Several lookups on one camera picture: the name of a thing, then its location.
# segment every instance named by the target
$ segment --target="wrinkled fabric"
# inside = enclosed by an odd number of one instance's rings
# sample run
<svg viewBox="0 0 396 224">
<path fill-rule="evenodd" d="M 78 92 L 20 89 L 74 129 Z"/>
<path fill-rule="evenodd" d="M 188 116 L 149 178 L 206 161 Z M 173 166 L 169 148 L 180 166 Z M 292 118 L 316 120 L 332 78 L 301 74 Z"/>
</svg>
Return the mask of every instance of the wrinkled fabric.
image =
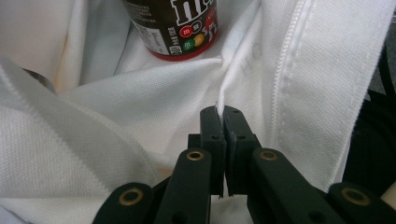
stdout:
<svg viewBox="0 0 396 224">
<path fill-rule="evenodd" d="M 327 190 L 395 4 L 218 0 L 214 44 L 170 63 L 120 1 L 0 0 L 0 205 L 33 223 L 90 223 L 116 187 L 169 175 L 210 105 L 242 110 L 263 147 Z M 212 201 L 212 223 L 251 222 L 245 197 Z"/>
</svg>

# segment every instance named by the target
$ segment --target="m&m's container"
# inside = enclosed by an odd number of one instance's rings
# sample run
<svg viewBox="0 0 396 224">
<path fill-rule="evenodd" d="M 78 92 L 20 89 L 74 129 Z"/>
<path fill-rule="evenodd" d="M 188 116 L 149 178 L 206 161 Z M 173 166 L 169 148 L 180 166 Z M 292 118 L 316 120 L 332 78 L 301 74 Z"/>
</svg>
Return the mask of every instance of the m&m's container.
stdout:
<svg viewBox="0 0 396 224">
<path fill-rule="evenodd" d="M 197 56 L 214 41 L 216 0 L 122 0 L 148 50 L 166 61 Z"/>
</svg>

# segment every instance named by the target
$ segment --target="white cloth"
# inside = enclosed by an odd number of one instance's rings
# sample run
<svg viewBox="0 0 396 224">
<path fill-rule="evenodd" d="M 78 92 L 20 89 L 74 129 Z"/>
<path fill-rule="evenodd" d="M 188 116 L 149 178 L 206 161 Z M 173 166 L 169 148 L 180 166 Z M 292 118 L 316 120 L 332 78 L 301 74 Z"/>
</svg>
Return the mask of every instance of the white cloth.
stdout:
<svg viewBox="0 0 396 224">
<path fill-rule="evenodd" d="M 214 104 L 241 109 L 264 147 L 327 190 L 395 4 L 218 0 L 213 46 L 169 63 L 129 33 L 120 1 L 0 0 L 0 204 L 33 223 L 90 223 L 117 186 L 158 183 Z M 245 200 L 214 200 L 212 222 L 251 222 Z"/>
</svg>

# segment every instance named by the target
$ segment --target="black cable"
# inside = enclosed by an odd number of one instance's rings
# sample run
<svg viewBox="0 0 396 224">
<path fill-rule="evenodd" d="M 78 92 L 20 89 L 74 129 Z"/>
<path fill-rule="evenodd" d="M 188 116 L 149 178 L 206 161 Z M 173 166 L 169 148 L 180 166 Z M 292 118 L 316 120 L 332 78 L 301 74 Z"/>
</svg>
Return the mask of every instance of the black cable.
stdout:
<svg viewBox="0 0 396 224">
<path fill-rule="evenodd" d="M 385 94 L 396 98 L 396 91 L 394 89 L 392 79 L 390 77 L 387 44 L 382 48 L 381 57 L 378 62 L 379 75 L 381 76 L 382 85 L 384 86 Z"/>
</svg>

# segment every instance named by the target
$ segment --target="metal screw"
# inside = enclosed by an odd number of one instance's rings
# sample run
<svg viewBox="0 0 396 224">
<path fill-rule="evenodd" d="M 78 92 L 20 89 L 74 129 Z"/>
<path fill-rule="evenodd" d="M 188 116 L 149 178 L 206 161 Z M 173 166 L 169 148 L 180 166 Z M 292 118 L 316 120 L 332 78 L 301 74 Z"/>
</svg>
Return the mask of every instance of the metal screw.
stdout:
<svg viewBox="0 0 396 224">
<path fill-rule="evenodd" d="M 370 198 L 358 189 L 343 188 L 341 193 L 347 201 L 359 206 L 367 206 L 371 202 Z"/>
<path fill-rule="evenodd" d="M 134 193 L 136 196 L 133 199 L 127 199 L 127 195 L 130 193 Z M 139 203 L 140 201 L 142 201 L 143 199 L 143 191 L 141 189 L 138 188 L 133 188 L 133 189 L 128 189 L 125 190 L 119 198 L 120 204 L 124 205 L 124 206 L 132 206 L 135 205 L 137 203 Z"/>
<path fill-rule="evenodd" d="M 267 161 L 276 161 L 277 160 L 277 155 L 275 154 L 275 152 L 272 152 L 272 151 L 263 151 L 260 154 L 260 157 Z"/>
<path fill-rule="evenodd" d="M 201 159 L 204 158 L 204 153 L 200 151 L 191 151 L 187 153 L 187 158 L 190 161 L 200 161 Z"/>
</svg>

